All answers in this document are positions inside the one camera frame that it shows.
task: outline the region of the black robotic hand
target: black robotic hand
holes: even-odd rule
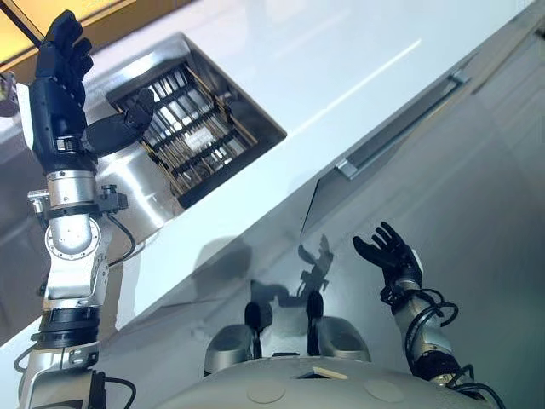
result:
[[[353,237],[353,244],[360,256],[382,268],[385,286],[381,291],[381,299],[393,305],[400,296],[396,287],[400,279],[411,279],[422,286],[422,266],[415,252],[389,224],[382,222],[376,232],[378,235],[373,234],[371,237],[376,245],[367,244],[358,236]]]
[[[91,42],[72,11],[59,15],[40,46],[36,78],[29,89],[32,150],[46,173],[95,171],[97,158],[130,145],[149,126],[153,93],[143,89],[135,105],[87,126],[83,77],[93,66]]]

